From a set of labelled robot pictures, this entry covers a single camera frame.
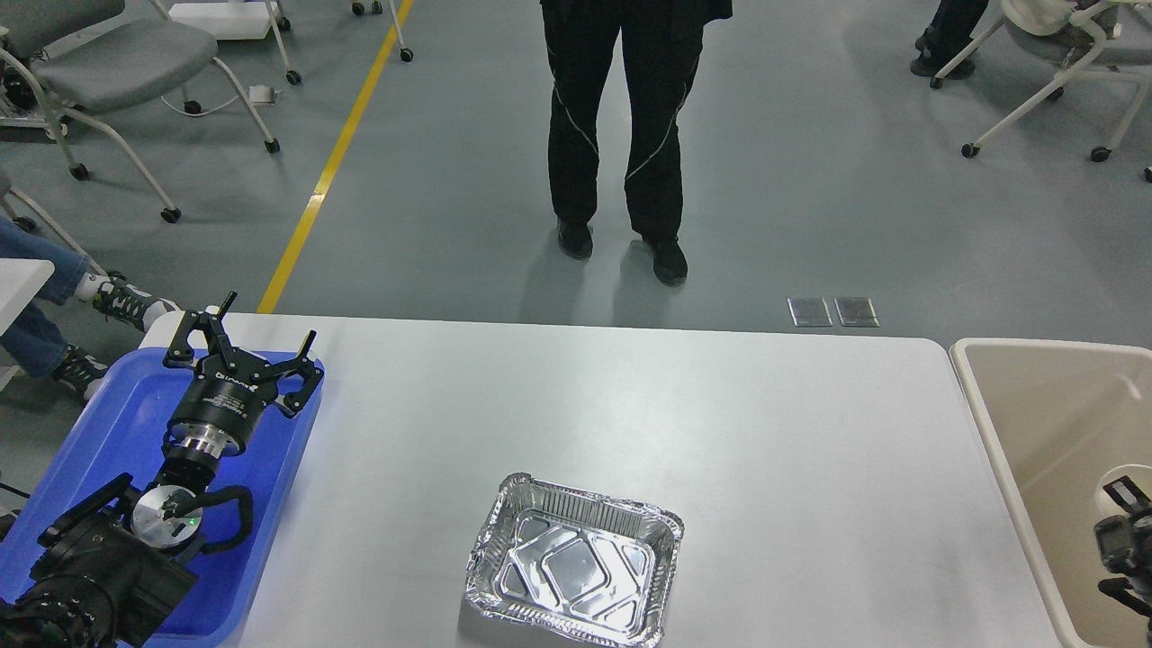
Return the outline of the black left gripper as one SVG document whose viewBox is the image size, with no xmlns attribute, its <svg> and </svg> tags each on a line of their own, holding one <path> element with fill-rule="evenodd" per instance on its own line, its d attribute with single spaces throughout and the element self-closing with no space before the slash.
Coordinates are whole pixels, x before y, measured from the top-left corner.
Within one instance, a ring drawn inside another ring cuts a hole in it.
<svg viewBox="0 0 1152 648">
<path fill-rule="evenodd" d="M 263 355 L 238 356 L 223 327 L 236 296 L 237 292 L 228 292 L 215 312 L 185 311 L 162 357 L 167 368 L 194 369 L 194 380 L 167 424 L 170 446 L 205 440 L 214 458 L 241 455 L 267 405 L 285 419 L 296 419 L 321 385 L 324 369 L 309 356 L 316 329 L 310 329 L 300 353 L 280 364 L 271 364 Z M 196 364 L 190 344 L 194 332 L 202 333 L 209 354 Z M 280 380 L 293 377 L 300 377 L 300 390 L 280 393 Z"/>
</svg>

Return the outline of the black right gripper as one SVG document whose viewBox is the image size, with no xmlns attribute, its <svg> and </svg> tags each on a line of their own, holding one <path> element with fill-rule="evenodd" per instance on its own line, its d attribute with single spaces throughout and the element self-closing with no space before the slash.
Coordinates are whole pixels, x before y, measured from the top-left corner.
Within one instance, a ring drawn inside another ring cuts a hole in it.
<svg viewBox="0 0 1152 648">
<path fill-rule="evenodd" d="M 1107 572 L 1123 577 L 1100 580 L 1098 590 L 1135 615 L 1151 619 L 1151 606 L 1136 595 L 1130 582 L 1151 579 L 1151 500 L 1131 477 L 1106 482 L 1102 493 L 1124 514 L 1106 517 L 1093 526 L 1098 553 Z"/>
</svg>

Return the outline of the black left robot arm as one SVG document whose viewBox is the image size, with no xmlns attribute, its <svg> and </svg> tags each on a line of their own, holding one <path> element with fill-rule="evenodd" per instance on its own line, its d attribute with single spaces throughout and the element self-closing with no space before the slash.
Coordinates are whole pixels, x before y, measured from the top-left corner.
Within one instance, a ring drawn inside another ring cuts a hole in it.
<svg viewBox="0 0 1152 648">
<path fill-rule="evenodd" d="M 3 538 L 3 647 L 212 647 L 238 623 L 320 410 L 324 366 L 223 311 L 112 366 Z"/>
</svg>

